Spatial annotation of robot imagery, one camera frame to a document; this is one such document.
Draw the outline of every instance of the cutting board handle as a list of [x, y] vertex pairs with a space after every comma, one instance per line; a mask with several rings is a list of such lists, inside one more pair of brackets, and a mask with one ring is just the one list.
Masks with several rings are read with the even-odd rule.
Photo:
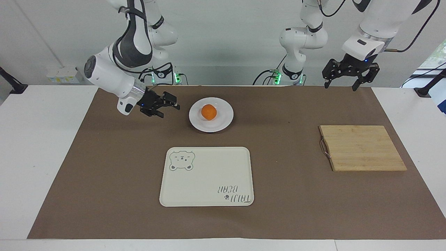
[[322, 139], [321, 139], [320, 144], [321, 144], [321, 149], [322, 149], [322, 151], [324, 152], [324, 154], [325, 154], [329, 159], [331, 159], [331, 156], [330, 156], [330, 154], [328, 153], [327, 146], [325, 145], [324, 136], [322, 136]]

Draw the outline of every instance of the bear illustration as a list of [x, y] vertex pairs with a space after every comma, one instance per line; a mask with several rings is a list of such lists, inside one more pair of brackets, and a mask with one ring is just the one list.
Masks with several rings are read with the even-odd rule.
[[170, 154], [170, 166], [171, 171], [175, 171], [179, 168], [186, 169], [188, 171], [194, 168], [193, 161], [195, 159], [195, 153], [187, 151], [173, 152]]

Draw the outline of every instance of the wooden cutting board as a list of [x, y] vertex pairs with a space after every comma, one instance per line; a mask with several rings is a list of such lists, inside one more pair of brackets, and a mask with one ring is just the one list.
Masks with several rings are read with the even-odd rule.
[[319, 129], [321, 147], [335, 172], [407, 170], [384, 126], [321, 125]]

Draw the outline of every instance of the white table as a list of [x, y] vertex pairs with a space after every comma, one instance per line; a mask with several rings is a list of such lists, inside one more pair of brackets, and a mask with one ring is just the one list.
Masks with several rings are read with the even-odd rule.
[[[0, 106], [0, 251], [446, 250], [446, 240], [25, 240], [96, 90], [29, 86]], [[411, 89], [373, 91], [446, 215], [446, 117]]]

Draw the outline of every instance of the robotic arm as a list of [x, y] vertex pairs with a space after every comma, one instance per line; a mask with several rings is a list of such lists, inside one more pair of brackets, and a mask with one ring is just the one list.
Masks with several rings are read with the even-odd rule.
[[[328, 0], [322, 0], [326, 6]], [[323, 28], [323, 15], [319, 9], [319, 0], [303, 0], [301, 19], [306, 27], [286, 28], [280, 35], [280, 44], [285, 48], [287, 56], [280, 69], [281, 84], [296, 85], [299, 83], [306, 61], [302, 49], [320, 49], [327, 44], [328, 34]]]
[[353, 91], [363, 83], [371, 83], [380, 68], [373, 61], [383, 52], [398, 33], [401, 25], [429, 3], [422, 0], [353, 0], [356, 8], [365, 16], [355, 33], [344, 43], [346, 52], [342, 61], [331, 59], [322, 71], [325, 88], [333, 79], [356, 76]]
[[[156, 0], [149, 0], [147, 6], [143, 0], [108, 2], [119, 13], [125, 13], [128, 26], [113, 44], [87, 60], [85, 76], [99, 88], [118, 96], [117, 108], [124, 115], [128, 115], [136, 105], [148, 116], [163, 117], [157, 111], [163, 106], [173, 106], [179, 110], [175, 96], [166, 92], [158, 96], [143, 84], [148, 74], [163, 74], [163, 78], [171, 74], [173, 79], [174, 67], [172, 63], [165, 63], [168, 55], [161, 46], [176, 43], [176, 30], [164, 22]], [[161, 67], [153, 67], [161, 63], [164, 63]]]

